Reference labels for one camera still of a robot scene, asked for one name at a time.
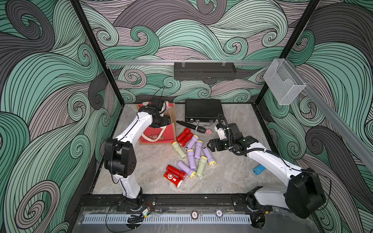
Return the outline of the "red flashlight white rim logo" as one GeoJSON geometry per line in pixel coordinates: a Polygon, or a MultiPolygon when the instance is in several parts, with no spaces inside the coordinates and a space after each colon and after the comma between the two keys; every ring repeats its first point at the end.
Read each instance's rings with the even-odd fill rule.
{"type": "Polygon", "coordinates": [[[176,188],[181,188],[183,183],[184,183],[183,180],[179,179],[178,177],[176,177],[175,175],[173,175],[169,171],[165,172],[164,177],[167,180],[169,180],[170,182],[172,182],[176,186],[176,188]]]}

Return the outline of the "green flashlight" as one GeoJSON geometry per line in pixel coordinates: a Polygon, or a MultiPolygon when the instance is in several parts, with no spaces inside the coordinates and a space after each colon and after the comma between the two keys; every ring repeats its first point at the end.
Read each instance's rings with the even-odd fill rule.
{"type": "Polygon", "coordinates": [[[200,160],[199,160],[199,165],[198,165],[198,168],[197,168],[197,171],[196,171],[196,176],[197,177],[199,177],[199,178],[203,177],[206,164],[207,164],[207,158],[205,156],[201,156],[200,160]]]}
{"type": "Polygon", "coordinates": [[[185,153],[185,151],[182,149],[182,147],[177,141],[172,143],[172,148],[177,152],[177,154],[181,157],[181,159],[184,159],[187,157],[187,154],[185,153]]]}

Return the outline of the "black wall shelf tray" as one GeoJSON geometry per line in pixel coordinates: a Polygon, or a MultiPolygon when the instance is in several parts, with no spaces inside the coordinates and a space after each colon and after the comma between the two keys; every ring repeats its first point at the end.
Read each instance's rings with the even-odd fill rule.
{"type": "Polygon", "coordinates": [[[231,81],[237,74],[234,63],[227,62],[175,62],[173,72],[178,81],[231,81]]]}

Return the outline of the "black hard case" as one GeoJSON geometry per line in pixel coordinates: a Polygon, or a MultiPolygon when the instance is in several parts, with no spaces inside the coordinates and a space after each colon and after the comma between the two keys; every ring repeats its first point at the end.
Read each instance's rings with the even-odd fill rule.
{"type": "Polygon", "coordinates": [[[185,121],[186,122],[216,122],[218,115],[223,115],[220,100],[217,99],[186,99],[185,121]]]}

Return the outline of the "green flashlight right lower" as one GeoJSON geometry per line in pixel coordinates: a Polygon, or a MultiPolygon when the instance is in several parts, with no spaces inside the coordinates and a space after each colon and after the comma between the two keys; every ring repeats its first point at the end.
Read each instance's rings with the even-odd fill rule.
{"type": "Polygon", "coordinates": [[[196,171],[196,176],[197,177],[199,177],[199,178],[203,177],[206,164],[207,164],[207,158],[205,156],[201,156],[200,160],[199,160],[199,165],[198,165],[198,168],[197,168],[197,171],[196,171]]]}

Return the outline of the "purple flashlight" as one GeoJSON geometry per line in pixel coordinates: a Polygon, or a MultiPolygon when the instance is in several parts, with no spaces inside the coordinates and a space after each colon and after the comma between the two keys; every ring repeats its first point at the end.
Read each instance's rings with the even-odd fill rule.
{"type": "Polygon", "coordinates": [[[204,145],[204,143],[201,140],[198,140],[196,142],[196,147],[195,147],[195,152],[194,152],[194,159],[200,159],[203,145],[204,145]]]}
{"type": "Polygon", "coordinates": [[[195,170],[196,169],[196,164],[195,164],[195,158],[194,158],[194,150],[193,149],[187,150],[187,156],[188,156],[188,160],[189,160],[189,167],[192,170],[195,170]]]}
{"type": "Polygon", "coordinates": [[[196,144],[198,140],[199,140],[199,137],[197,135],[193,135],[191,140],[186,144],[185,149],[186,150],[193,149],[194,145],[196,144]]]}
{"type": "Polygon", "coordinates": [[[185,163],[183,163],[182,161],[179,161],[177,163],[177,166],[183,171],[185,172],[191,179],[194,178],[194,176],[196,175],[196,171],[194,169],[191,169],[190,167],[188,167],[185,163]]]}
{"type": "Polygon", "coordinates": [[[203,147],[203,152],[204,152],[205,157],[207,158],[207,162],[208,162],[209,166],[210,167],[215,166],[216,161],[213,158],[210,149],[208,147],[203,147]]]}

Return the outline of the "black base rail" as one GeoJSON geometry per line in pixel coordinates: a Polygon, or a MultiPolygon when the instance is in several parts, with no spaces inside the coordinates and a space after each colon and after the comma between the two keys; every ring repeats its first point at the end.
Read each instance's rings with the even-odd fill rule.
{"type": "Polygon", "coordinates": [[[121,211],[136,211],[142,208],[151,208],[153,212],[176,208],[227,208],[229,211],[243,211],[248,213],[270,212],[269,206],[250,209],[249,197],[244,194],[142,194],[137,199],[125,198],[120,194],[83,195],[79,207],[83,206],[110,206],[121,211]]]}

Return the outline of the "clear plastic wall bin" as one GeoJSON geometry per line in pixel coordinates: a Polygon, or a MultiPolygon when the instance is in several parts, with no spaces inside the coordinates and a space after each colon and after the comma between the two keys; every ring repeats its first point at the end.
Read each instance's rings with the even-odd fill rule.
{"type": "Polygon", "coordinates": [[[306,87],[295,65],[284,58],[272,61],[264,80],[279,105],[290,105],[306,87]]]}

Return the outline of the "small blue object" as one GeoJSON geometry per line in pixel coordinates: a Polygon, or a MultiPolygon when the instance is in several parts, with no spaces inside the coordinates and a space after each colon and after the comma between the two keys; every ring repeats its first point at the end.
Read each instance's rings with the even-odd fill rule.
{"type": "Polygon", "coordinates": [[[263,165],[258,165],[253,169],[255,175],[260,175],[266,168],[263,165]]]}

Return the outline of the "red jute tote bag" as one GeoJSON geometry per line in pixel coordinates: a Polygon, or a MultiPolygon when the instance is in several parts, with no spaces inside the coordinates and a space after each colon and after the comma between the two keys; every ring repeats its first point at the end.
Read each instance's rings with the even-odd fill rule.
{"type": "Polygon", "coordinates": [[[175,104],[165,101],[163,116],[170,118],[170,124],[163,128],[148,127],[139,138],[140,145],[172,144],[176,141],[176,113],[175,104]]]}

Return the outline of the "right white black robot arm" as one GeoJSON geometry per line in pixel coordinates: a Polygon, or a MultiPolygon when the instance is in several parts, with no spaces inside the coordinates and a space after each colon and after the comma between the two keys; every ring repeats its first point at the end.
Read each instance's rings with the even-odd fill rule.
{"type": "Polygon", "coordinates": [[[296,166],[267,149],[254,137],[244,137],[235,123],[219,123],[214,130],[219,137],[207,144],[212,152],[228,150],[237,156],[247,156],[263,165],[285,186],[284,189],[253,188],[247,198],[250,209],[275,206],[288,209],[300,218],[307,218],[326,203],[319,175],[313,169],[296,166]]]}

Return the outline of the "red flashlight top lower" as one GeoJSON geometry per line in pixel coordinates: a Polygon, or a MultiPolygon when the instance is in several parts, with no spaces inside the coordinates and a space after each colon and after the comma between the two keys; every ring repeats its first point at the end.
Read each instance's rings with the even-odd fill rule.
{"type": "Polygon", "coordinates": [[[179,140],[179,145],[181,147],[184,147],[191,140],[192,137],[193,137],[193,133],[187,134],[184,138],[179,140]]]}

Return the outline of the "red flashlight dark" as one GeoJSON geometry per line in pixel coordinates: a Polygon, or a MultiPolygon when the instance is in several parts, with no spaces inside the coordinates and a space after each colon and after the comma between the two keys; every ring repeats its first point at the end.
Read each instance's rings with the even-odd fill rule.
{"type": "Polygon", "coordinates": [[[186,177],[186,173],[182,170],[179,170],[171,165],[168,165],[167,166],[167,171],[170,172],[171,174],[175,175],[176,177],[178,177],[179,179],[181,180],[184,180],[185,177],[186,177]]]}

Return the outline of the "red flashlight top upper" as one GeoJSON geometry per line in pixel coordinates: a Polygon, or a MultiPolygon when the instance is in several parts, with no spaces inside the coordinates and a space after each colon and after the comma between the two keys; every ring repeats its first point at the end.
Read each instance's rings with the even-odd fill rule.
{"type": "Polygon", "coordinates": [[[176,141],[180,142],[190,133],[189,128],[185,128],[184,131],[176,138],[176,141]]]}

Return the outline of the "green flashlight left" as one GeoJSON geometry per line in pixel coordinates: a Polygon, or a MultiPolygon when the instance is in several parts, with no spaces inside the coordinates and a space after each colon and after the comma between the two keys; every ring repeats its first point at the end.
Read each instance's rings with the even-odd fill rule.
{"type": "Polygon", "coordinates": [[[185,151],[182,149],[182,147],[177,141],[172,143],[172,148],[177,152],[177,154],[181,157],[181,159],[184,159],[187,157],[187,154],[185,153],[185,151]]]}

